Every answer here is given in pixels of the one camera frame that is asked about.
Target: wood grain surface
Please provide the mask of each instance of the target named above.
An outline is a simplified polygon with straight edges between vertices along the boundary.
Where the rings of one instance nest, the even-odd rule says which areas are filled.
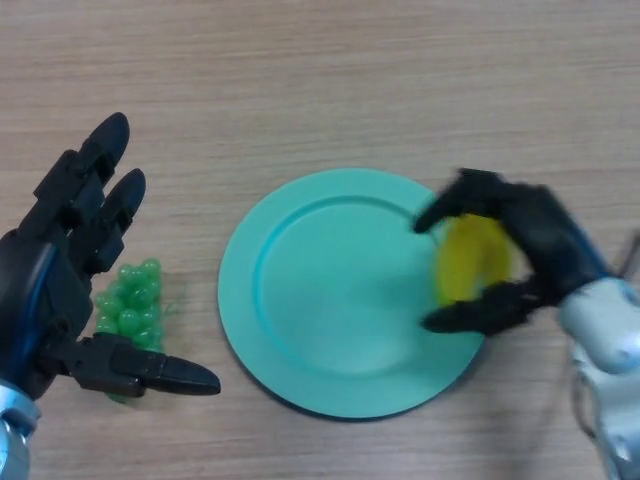
[[[341,424],[251,383],[215,291],[255,202],[343,166],[434,189],[458,166],[548,183],[613,258],[640,219],[638,2],[0,0],[2,231],[114,111],[132,130],[119,175],[148,177],[121,260],[158,256],[187,286],[169,348],[219,373],[223,394],[132,408],[60,378],[40,402],[33,479],[603,478],[552,312],[493,341],[446,397]]]

